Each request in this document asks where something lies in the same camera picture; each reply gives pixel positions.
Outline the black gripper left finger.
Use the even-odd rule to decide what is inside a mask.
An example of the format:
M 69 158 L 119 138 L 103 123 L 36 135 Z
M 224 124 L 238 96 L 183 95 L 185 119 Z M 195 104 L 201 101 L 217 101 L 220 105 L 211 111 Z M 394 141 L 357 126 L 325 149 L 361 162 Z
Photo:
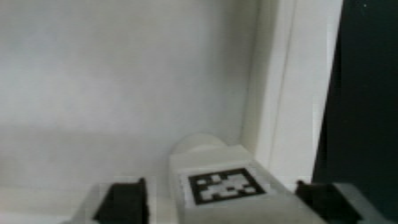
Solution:
M 147 182 L 98 184 L 64 224 L 149 224 Z

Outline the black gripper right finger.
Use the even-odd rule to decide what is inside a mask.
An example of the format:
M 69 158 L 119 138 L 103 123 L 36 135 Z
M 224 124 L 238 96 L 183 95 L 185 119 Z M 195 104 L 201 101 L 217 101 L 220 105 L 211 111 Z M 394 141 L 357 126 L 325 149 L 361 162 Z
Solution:
M 297 181 L 295 195 L 327 224 L 391 224 L 350 183 Z

